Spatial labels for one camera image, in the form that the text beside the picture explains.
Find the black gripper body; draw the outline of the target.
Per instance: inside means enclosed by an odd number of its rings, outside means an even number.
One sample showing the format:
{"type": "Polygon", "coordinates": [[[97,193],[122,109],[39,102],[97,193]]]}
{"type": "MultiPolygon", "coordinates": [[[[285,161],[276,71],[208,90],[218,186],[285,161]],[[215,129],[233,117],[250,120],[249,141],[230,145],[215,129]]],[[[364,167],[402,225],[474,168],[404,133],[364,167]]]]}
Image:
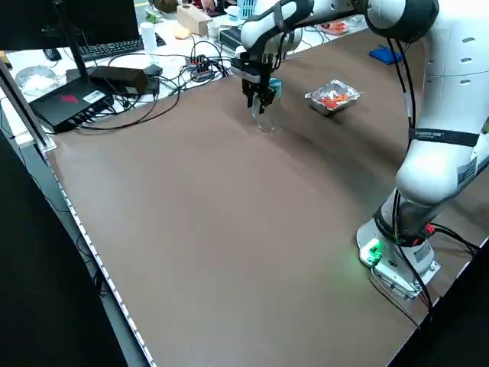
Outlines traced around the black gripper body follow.
{"type": "Polygon", "coordinates": [[[273,59],[252,60],[243,53],[231,59],[231,72],[251,84],[267,86],[274,70],[273,59]]]}

